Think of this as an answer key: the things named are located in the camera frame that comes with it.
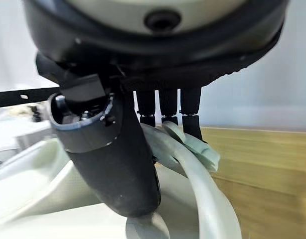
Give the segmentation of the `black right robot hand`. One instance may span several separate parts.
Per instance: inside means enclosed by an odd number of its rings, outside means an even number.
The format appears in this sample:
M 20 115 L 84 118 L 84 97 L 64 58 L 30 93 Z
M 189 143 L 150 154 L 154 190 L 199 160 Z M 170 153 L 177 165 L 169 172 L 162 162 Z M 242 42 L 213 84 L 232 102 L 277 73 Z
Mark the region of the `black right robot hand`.
M 287 0 L 26 0 L 40 76 L 55 82 L 52 128 L 85 182 L 125 217 L 160 204 L 154 156 L 141 128 L 175 120 L 199 132 L 200 90 L 266 55 Z

